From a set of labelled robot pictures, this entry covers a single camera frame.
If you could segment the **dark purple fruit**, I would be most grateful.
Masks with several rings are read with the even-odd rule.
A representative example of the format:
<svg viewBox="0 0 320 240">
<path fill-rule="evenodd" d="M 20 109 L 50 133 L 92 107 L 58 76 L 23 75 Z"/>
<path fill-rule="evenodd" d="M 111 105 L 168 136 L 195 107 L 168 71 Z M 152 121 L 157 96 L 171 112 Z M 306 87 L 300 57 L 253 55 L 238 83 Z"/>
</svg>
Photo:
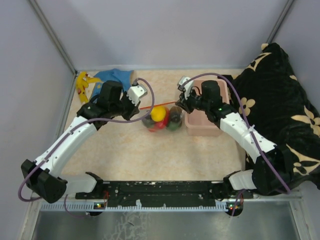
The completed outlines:
<svg viewBox="0 0 320 240">
<path fill-rule="evenodd" d="M 146 128 L 153 128 L 155 125 L 155 122 L 151 119 L 151 118 L 143 118 L 142 120 L 142 124 L 146 127 Z"/>
<path fill-rule="evenodd" d="M 182 109 L 178 106 L 173 106 L 169 111 L 170 121 L 173 123 L 179 123 L 182 119 Z"/>
</svg>

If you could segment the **clear zip bag orange zipper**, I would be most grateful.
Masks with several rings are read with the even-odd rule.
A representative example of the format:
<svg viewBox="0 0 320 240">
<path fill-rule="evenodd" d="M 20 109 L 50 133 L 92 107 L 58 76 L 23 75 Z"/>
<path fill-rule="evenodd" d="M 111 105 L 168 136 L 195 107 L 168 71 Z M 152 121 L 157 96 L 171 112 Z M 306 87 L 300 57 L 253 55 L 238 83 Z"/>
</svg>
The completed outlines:
<svg viewBox="0 0 320 240">
<path fill-rule="evenodd" d="M 156 104 L 151 113 L 144 117 L 141 122 L 149 132 L 168 130 L 175 132 L 183 125 L 183 110 L 175 105 L 174 101 Z"/>
</svg>

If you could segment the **pink plastic bin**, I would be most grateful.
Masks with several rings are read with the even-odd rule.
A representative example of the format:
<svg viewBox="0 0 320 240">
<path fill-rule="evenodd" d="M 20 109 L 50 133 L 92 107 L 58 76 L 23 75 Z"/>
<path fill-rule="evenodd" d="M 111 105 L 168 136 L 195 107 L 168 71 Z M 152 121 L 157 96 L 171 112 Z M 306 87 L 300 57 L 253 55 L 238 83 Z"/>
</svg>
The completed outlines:
<svg viewBox="0 0 320 240">
<path fill-rule="evenodd" d="M 222 79 L 214 79 L 220 88 L 223 103 L 230 103 L 227 83 Z M 190 136 L 217 137 L 223 132 L 210 122 L 203 111 L 194 110 L 191 114 L 185 113 L 184 124 Z"/>
</svg>

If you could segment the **dark green lime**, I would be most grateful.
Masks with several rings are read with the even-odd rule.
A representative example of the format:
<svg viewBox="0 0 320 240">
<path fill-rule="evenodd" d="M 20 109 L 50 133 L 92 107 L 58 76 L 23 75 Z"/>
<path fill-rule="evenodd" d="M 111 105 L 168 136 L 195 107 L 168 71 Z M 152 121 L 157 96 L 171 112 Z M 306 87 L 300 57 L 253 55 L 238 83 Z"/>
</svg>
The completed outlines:
<svg viewBox="0 0 320 240">
<path fill-rule="evenodd" d="M 170 122 L 167 126 L 166 126 L 166 129 L 168 131 L 171 131 L 171 132 L 174 132 L 178 129 L 180 129 L 182 126 L 182 123 L 181 122 Z"/>
</svg>

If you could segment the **yellow lemon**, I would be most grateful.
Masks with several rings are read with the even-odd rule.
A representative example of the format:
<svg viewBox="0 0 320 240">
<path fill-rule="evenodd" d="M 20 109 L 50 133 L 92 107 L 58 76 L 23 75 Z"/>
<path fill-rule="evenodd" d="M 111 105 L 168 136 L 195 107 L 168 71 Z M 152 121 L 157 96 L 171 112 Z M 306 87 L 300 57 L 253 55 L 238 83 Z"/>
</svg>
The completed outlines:
<svg viewBox="0 0 320 240">
<path fill-rule="evenodd" d="M 150 117 L 154 122 L 161 122 L 166 117 L 167 111 L 164 106 L 155 106 L 150 112 Z"/>
</svg>

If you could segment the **red pepper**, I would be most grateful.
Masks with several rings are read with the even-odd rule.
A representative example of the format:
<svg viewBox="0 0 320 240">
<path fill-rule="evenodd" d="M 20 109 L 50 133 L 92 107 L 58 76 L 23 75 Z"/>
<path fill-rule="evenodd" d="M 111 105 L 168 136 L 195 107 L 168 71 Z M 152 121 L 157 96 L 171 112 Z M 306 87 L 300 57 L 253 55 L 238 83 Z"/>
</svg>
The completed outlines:
<svg viewBox="0 0 320 240">
<path fill-rule="evenodd" d="M 159 122 L 152 122 L 151 125 L 147 127 L 149 132 L 157 132 L 167 127 L 167 122 L 159 121 Z"/>
</svg>

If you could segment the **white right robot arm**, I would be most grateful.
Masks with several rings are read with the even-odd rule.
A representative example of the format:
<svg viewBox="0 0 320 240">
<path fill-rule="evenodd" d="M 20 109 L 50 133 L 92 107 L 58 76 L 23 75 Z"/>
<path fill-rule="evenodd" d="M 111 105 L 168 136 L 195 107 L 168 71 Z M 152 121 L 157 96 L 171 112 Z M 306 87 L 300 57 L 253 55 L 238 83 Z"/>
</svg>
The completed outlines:
<svg viewBox="0 0 320 240">
<path fill-rule="evenodd" d="M 290 169 L 292 157 L 289 149 L 263 137 L 245 116 L 224 102 L 216 81 L 202 82 L 200 94 L 196 94 L 193 87 L 194 79 L 182 77 L 177 84 L 180 95 L 175 104 L 188 114 L 194 110 L 204 112 L 210 122 L 231 136 L 246 151 L 253 163 L 251 169 L 225 177 L 224 194 L 235 198 L 241 190 L 256 190 L 261 195 L 289 193 L 293 172 Z"/>
</svg>

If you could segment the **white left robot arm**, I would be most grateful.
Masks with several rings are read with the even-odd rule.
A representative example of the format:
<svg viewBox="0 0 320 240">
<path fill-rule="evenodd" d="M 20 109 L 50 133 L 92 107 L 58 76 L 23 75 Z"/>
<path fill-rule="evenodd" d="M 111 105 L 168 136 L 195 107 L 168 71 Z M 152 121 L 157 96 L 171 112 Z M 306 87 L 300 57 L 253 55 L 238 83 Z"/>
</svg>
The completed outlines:
<svg viewBox="0 0 320 240">
<path fill-rule="evenodd" d="M 100 93 L 81 106 L 67 130 L 57 141 L 34 161 L 21 165 L 24 185 L 52 204 L 64 195 L 87 193 L 97 199 L 103 195 L 104 186 L 92 173 L 62 176 L 62 170 L 81 145 L 111 119 L 121 116 L 124 121 L 139 113 L 141 98 L 147 89 L 135 83 L 128 91 L 121 83 L 107 81 Z"/>
</svg>

